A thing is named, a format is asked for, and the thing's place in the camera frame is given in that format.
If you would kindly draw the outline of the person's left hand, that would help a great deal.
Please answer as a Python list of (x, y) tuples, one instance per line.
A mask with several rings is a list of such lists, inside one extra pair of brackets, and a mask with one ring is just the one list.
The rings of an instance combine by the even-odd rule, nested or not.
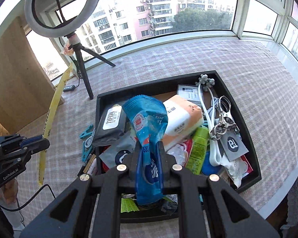
[(4, 199), (7, 204), (16, 202), (17, 193), (18, 193), (18, 182), (16, 179), (13, 179), (6, 183), (3, 187), (0, 188), (2, 195), (0, 194), (0, 199)]

